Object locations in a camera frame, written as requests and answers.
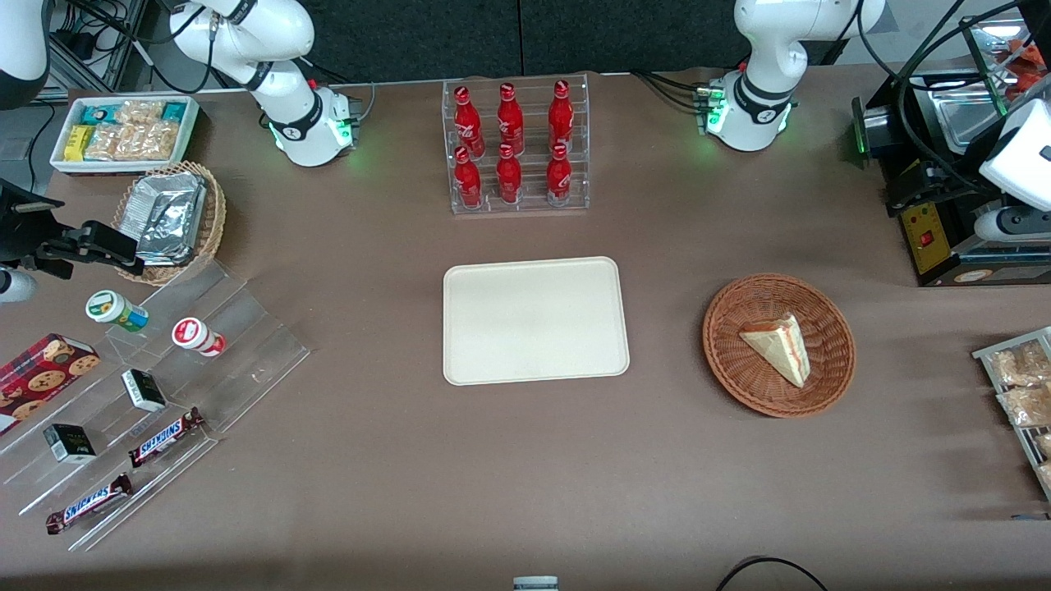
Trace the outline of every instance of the round wicker basket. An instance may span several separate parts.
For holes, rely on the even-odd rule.
[[[193,247],[193,258],[189,263],[181,267],[146,267],[141,277],[118,269],[117,272],[124,279],[160,287],[171,281],[172,278],[179,274],[190,263],[211,259],[219,250],[219,244],[223,240],[223,224],[226,222],[226,198],[223,195],[223,187],[219,186],[215,177],[207,168],[194,162],[180,162],[165,166],[164,168],[150,170],[144,177],[173,175],[176,172],[193,172],[204,178],[208,183],[208,193],[205,197],[205,208],[201,216],[197,244]],[[135,183],[124,191],[124,199],[117,206],[117,215],[114,216],[114,223],[111,224],[115,228],[120,225],[121,219],[124,217],[124,208],[127,206],[132,186],[135,186]]]
[[[810,376],[802,388],[785,380],[739,335],[749,322],[799,320]],[[853,380],[853,335],[843,313],[823,293],[783,274],[763,273],[724,287],[704,314],[702,346],[716,378],[754,410],[780,417],[817,414],[840,400]]]

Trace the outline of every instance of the aluminum foil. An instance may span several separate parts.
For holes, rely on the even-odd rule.
[[[139,241],[147,266],[184,265],[193,258],[208,186],[192,172],[140,179],[118,229]]]

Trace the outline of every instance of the snickers bar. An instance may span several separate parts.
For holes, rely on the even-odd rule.
[[[131,457],[131,467],[138,468],[151,457],[160,455],[168,446],[185,437],[190,430],[202,423],[204,423],[204,419],[201,417],[201,413],[198,412],[194,406],[189,412],[180,416],[178,421],[165,427],[163,431],[149,437],[146,443],[138,448],[129,451],[128,455]]]
[[[47,533],[51,535],[61,533],[77,519],[88,513],[98,511],[116,498],[130,496],[132,492],[131,481],[128,480],[128,475],[121,474],[112,483],[81,498],[74,505],[66,507],[65,511],[56,511],[47,515]]]

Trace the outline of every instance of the brown tablecloth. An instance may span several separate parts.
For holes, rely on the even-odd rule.
[[[969,352],[1051,324],[1049,291],[914,287],[879,171],[849,158],[850,99],[882,79],[811,69],[777,143],[738,154],[637,80],[592,75],[591,210],[497,220],[449,211],[440,84],[380,87],[360,148],[316,169],[274,148],[247,94],[200,96],[188,157],[226,191],[220,259],[315,352],[88,553],[0,496],[0,587],[697,590],[765,553],[832,589],[1046,589],[1051,524],[1008,517],[1047,505]],[[108,222],[128,182],[56,174],[48,197],[67,223]],[[449,267],[600,254],[620,267],[625,374],[446,383]],[[825,414],[757,415],[699,352],[708,300],[758,271],[851,324],[857,379]],[[0,360],[48,331],[101,338],[97,289],[148,293],[98,265],[40,281],[0,307]],[[781,568],[738,588],[808,589]]]

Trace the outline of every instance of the red bottle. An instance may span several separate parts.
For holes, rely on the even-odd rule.
[[[570,176],[573,167],[565,160],[565,144],[557,144],[548,163],[548,203],[561,207],[570,201]]]
[[[465,146],[456,146],[456,169],[453,176],[456,177],[456,190],[460,193],[460,201],[468,209],[481,207],[481,175],[478,167],[471,162],[471,154]]]
[[[500,122],[500,141],[511,144],[515,156],[521,156],[526,151],[526,124],[522,107],[515,100],[514,84],[500,84],[500,108],[496,110],[496,120]]]
[[[570,83],[555,82],[555,100],[548,109],[548,141],[551,149],[565,144],[566,151],[573,151],[573,103],[570,102]]]
[[[509,205],[518,203],[522,196],[522,167],[511,144],[500,144],[496,177],[500,180],[500,199]]]
[[[453,90],[453,97],[456,98],[456,135],[459,136],[460,143],[471,151],[471,158],[477,160],[486,154],[478,109],[471,104],[471,91],[467,86],[457,86]]]

